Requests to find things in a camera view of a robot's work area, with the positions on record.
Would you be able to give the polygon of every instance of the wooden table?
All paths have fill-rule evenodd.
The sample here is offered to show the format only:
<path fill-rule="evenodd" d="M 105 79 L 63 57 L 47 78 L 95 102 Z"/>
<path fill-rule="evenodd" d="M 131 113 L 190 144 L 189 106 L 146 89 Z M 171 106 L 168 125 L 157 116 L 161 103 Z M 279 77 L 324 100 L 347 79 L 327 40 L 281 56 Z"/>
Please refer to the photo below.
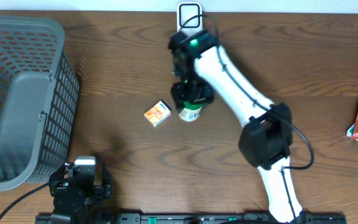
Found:
<path fill-rule="evenodd" d="M 199 120 L 185 123 L 173 111 L 157 128 L 143 113 L 158 100 L 174 107 L 172 57 L 176 29 L 171 12 L 25 12 L 49 17 L 66 31 L 65 50 L 81 79 L 70 161 L 97 155 L 114 177 L 106 206 L 158 212 L 266 210 L 257 169 L 237 148 L 241 127 L 217 96 Z M 345 136 L 358 106 L 358 15 L 213 14 L 237 66 L 274 102 L 287 103 L 309 137 L 314 166 L 292 172 L 298 200 L 313 212 L 343 212 L 358 223 L 358 142 Z M 309 153 L 298 137 L 292 164 Z M 36 188 L 0 192 L 0 213 Z M 34 223 L 51 212 L 47 189 L 16 205 L 2 223 Z"/>

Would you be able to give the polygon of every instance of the perforated basket side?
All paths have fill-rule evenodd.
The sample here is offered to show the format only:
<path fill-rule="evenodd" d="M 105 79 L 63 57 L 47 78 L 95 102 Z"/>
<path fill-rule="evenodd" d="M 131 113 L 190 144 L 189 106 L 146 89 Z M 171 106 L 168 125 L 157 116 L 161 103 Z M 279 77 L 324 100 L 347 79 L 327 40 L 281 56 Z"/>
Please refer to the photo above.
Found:
<path fill-rule="evenodd" d="M 80 85 L 64 52 L 56 80 L 39 163 L 28 181 L 48 181 L 67 158 Z"/>

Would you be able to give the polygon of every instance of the green led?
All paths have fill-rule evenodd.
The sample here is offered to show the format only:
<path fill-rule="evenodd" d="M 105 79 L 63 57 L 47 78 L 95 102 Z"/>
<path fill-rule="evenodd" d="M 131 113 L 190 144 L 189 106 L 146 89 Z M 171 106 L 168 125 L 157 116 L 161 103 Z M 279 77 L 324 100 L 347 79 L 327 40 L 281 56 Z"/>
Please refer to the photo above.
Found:
<path fill-rule="evenodd" d="M 190 44 L 193 45 L 193 46 L 194 46 L 194 45 L 197 45 L 197 44 L 198 44 L 198 40 L 197 40 L 197 39 L 191 40 L 191 41 L 190 41 Z"/>

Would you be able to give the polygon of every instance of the white background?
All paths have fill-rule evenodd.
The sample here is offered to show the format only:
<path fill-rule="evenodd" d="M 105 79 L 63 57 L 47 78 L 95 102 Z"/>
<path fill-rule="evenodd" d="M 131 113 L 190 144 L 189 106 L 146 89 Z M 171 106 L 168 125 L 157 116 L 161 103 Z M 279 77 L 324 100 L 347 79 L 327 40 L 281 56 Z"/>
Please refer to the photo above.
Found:
<path fill-rule="evenodd" d="M 6 10 L 176 11 L 177 0 L 0 0 Z M 358 13 L 358 0 L 199 0 L 205 12 Z"/>

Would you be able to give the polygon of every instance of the gray basket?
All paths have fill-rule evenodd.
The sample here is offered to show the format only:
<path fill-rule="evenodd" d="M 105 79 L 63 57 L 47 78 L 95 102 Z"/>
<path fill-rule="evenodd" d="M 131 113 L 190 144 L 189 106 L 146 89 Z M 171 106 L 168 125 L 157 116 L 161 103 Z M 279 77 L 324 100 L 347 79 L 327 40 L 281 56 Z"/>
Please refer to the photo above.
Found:
<path fill-rule="evenodd" d="M 0 190 L 66 161 L 79 84 L 64 41 L 50 19 L 0 17 Z"/>

